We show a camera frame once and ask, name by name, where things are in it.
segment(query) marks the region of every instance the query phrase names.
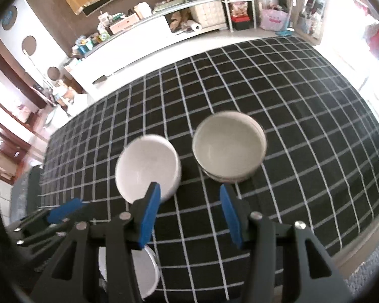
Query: white floor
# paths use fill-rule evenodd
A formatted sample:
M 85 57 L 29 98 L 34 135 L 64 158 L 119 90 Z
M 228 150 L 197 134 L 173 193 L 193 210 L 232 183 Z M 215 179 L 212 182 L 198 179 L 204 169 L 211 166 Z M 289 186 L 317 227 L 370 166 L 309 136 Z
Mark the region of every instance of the white floor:
M 276 36 L 274 32 L 260 28 L 235 31 L 233 33 L 224 29 L 181 41 L 124 67 L 108 77 L 104 82 L 97 84 L 97 88 L 100 91 L 100 96 L 97 98 L 107 96 L 141 76 L 195 54 L 225 45 L 274 36 Z

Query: black checkered tablecloth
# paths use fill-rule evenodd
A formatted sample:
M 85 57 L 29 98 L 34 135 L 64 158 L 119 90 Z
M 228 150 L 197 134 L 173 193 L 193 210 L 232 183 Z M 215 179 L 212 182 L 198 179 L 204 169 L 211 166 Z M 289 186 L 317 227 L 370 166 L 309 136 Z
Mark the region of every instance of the black checkered tablecloth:
M 249 252 L 231 243 L 219 183 L 201 172 L 191 151 L 198 124 L 224 110 L 247 113 L 268 138 L 254 178 L 235 185 L 254 209 L 279 222 L 303 220 L 331 255 L 379 214 L 379 124 L 348 81 L 294 37 L 198 54 L 101 99 L 51 137 L 41 205 L 79 197 L 95 204 L 95 222 L 109 221 L 127 207 L 114 181 L 119 154 L 138 136 L 165 136 L 183 175 L 157 215 L 150 247 L 162 276 L 147 300 L 239 297 Z

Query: beige bowl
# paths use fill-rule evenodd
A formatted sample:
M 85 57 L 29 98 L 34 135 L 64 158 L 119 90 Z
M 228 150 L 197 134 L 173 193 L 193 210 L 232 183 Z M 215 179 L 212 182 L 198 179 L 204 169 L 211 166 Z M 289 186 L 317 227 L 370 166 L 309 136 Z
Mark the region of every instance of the beige bowl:
M 263 161 L 267 139 L 250 116 L 223 111 L 204 119 L 196 129 L 192 151 L 203 171 L 223 183 L 242 181 Z

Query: paper roll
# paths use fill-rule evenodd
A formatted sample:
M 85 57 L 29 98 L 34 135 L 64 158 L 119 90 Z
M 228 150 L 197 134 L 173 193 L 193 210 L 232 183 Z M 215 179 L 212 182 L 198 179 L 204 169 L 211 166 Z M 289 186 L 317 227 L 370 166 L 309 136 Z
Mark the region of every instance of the paper roll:
M 202 30 L 202 26 L 197 22 L 194 22 L 193 20 L 187 21 L 187 25 L 190 26 L 194 32 L 199 32 L 200 30 Z

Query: brown wall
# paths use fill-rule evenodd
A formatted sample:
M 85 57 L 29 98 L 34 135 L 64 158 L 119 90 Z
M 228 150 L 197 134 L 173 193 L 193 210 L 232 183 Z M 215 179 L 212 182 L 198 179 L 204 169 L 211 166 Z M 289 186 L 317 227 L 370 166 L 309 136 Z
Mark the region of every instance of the brown wall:
M 127 12 L 139 2 L 147 2 L 151 7 L 162 0 L 114 0 L 101 9 L 115 14 Z M 96 11 L 90 16 L 83 13 L 75 15 L 66 0 L 27 0 L 39 20 L 53 36 L 55 41 L 68 54 L 74 41 L 81 35 L 90 35 L 97 31 L 98 16 Z
M 15 60 L 13 55 L 8 51 L 8 49 L 1 40 L 0 54 L 25 83 L 27 83 L 29 86 L 32 86 L 36 83 L 35 80 L 27 72 L 25 72 L 25 69 L 18 63 L 18 61 Z

